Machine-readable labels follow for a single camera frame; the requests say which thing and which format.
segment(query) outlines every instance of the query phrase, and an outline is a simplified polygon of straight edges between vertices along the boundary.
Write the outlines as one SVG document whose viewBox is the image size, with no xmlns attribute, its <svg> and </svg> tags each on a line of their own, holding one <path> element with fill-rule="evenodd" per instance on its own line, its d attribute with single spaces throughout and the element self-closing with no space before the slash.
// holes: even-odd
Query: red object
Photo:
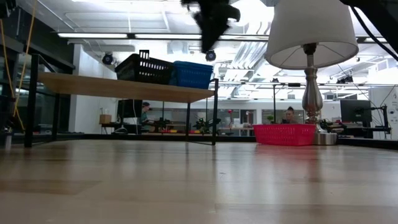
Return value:
<svg viewBox="0 0 398 224">
<path fill-rule="evenodd" d="M 258 143 L 276 146 L 309 146 L 315 134 L 313 124 L 258 124 L 253 127 Z"/>
</svg>

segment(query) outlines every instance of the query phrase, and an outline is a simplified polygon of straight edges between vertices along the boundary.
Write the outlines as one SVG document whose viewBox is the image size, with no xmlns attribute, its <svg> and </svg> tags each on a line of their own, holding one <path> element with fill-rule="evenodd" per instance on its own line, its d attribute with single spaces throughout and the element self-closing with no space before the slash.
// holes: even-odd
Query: cardboard box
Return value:
<svg viewBox="0 0 398 224">
<path fill-rule="evenodd" d="M 112 122 L 112 115 L 101 114 L 99 116 L 99 124 L 109 124 L 110 122 Z"/>
</svg>

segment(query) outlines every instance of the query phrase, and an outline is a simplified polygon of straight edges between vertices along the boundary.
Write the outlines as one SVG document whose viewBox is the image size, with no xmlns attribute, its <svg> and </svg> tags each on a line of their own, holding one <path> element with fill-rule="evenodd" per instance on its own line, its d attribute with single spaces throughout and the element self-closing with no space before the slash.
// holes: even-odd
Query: computer monitor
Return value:
<svg viewBox="0 0 398 224">
<path fill-rule="evenodd" d="M 123 102 L 124 102 L 124 113 L 122 114 Z M 119 100 L 118 115 L 120 115 L 120 117 L 140 118 L 141 113 L 142 113 L 142 100 Z"/>
<path fill-rule="evenodd" d="M 340 100 L 342 122 L 362 122 L 368 126 L 372 121 L 371 102 L 368 100 Z"/>
</svg>

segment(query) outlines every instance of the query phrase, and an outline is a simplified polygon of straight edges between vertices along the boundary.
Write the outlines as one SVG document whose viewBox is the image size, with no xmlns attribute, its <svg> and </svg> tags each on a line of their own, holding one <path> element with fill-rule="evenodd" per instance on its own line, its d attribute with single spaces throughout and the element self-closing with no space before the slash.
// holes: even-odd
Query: yellow cable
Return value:
<svg viewBox="0 0 398 224">
<path fill-rule="evenodd" d="M 32 37 L 33 24 L 34 24 L 35 15 L 36 15 L 36 5 L 37 5 L 37 0 L 35 0 L 35 4 L 33 5 L 32 21 L 30 22 L 29 36 L 28 36 L 28 38 L 27 38 L 27 43 L 26 43 L 26 56 L 28 56 L 28 53 L 29 53 L 30 38 Z M 18 86 L 18 93 L 21 92 L 22 81 L 23 81 L 24 75 L 25 75 L 26 63 L 27 63 L 27 57 L 25 57 L 24 66 L 23 66 L 23 68 L 22 68 L 21 80 L 19 81 L 19 86 Z M 17 113 L 17 106 L 18 106 L 19 96 L 20 96 L 20 95 L 21 95 L 21 94 L 18 94 L 17 100 L 16 100 L 16 102 L 15 102 L 16 107 L 14 108 L 14 116 L 15 116 L 15 114 Z"/>
<path fill-rule="evenodd" d="M 3 26 L 3 24 L 2 24 L 2 19 L 0 19 L 0 28 L 1 28 L 1 37 L 2 37 L 2 49 L 3 49 L 3 52 L 4 52 L 4 62 L 5 62 L 5 64 L 6 64 L 6 70 L 7 70 L 7 76 L 8 76 L 8 83 L 9 83 L 10 90 L 11 90 L 11 96 L 12 96 L 13 98 L 15 98 L 14 89 L 13 89 L 13 87 L 12 87 L 10 69 L 9 69 L 9 67 L 8 67 L 7 48 L 6 48 L 6 38 L 5 38 L 5 36 L 4 36 L 4 26 Z M 19 116 L 19 111 L 18 111 L 18 108 L 17 108 L 17 104 L 14 105 L 14 112 L 15 112 L 15 110 L 16 110 L 16 112 L 17 112 L 18 120 L 19 120 L 19 122 L 20 122 L 20 124 L 21 124 L 22 132 L 24 132 L 24 131 L 25 131 L 25 128 L 24 128 L 24 124 L 22 123 L 21 117 Z"/>
</svg>

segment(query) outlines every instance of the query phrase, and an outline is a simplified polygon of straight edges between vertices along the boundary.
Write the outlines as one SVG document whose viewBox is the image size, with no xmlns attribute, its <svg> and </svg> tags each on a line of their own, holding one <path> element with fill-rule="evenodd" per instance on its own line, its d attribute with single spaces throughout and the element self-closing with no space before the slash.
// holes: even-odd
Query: blue crate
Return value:
<svg viewBox="0 0 398 224">
<path fill-rule="evenodd" d="M 191 62 L 174 62 L 170 84 L 181 87 L 209 89 L 213 66 Z"/>
</svg>

